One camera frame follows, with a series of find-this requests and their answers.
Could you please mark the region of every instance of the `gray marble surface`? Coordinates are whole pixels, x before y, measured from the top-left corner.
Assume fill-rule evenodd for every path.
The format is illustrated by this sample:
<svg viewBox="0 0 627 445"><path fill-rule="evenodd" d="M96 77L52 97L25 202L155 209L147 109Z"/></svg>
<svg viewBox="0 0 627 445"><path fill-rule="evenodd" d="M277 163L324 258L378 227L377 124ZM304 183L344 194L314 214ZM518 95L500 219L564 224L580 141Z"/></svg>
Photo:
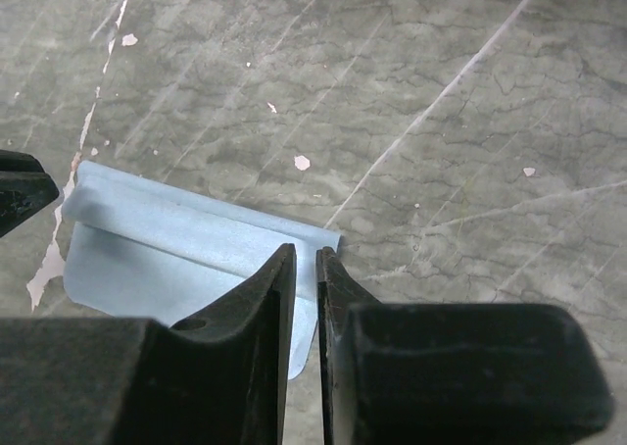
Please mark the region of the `gray marble surface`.
<svg viewBox="0 0 627 445"><path fill-rule="evenodd" d="M566 307L619 407L588 443L627 441L627 0L2 0L0 20L0 147L67 192L91 159L340 230L383 301ZM64 294L55 207L0 242L1 316L98 315ZM286 444L321 442L318 375L314 345Z"/></svg>

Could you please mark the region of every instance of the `light blue cloth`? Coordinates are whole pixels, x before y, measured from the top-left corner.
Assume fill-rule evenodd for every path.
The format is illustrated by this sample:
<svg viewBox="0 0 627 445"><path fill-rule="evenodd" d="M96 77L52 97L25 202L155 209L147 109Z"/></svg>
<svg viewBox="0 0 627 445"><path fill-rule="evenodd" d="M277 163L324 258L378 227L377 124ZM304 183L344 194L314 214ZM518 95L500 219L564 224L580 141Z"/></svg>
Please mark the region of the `light blue cloth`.
<svg viewBox="0 0 627 445"><path fill-rule="evenodd" d="M220 202L95 163L77 170L63 216L76 221L64 272L68 296L119 317L170 326L296 246L289 378L309 354L317 320L315 252L340 235Z"/></svg>

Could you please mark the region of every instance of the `white paint chip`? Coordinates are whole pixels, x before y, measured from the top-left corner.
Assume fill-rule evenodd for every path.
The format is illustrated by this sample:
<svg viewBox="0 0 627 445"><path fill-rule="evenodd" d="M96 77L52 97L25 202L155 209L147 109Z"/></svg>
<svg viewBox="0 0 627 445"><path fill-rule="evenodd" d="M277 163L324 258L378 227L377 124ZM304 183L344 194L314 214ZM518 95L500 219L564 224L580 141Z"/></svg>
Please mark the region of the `white paint chip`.
<svg viewBox="0 0 627 445"><path fill-rule="evenodd" d="M306 171L310 168L311 165L312 162L305 156L296 156L294 158L294 166L296 166L296 169L298 169L299 171Z"/></svg>
<svg viewBox="0 0 627 445"><path fill-rule="evenodd" d="M136 45L138 41L135 35L129 33L121 38L121 46L133 46Z"/></svg>

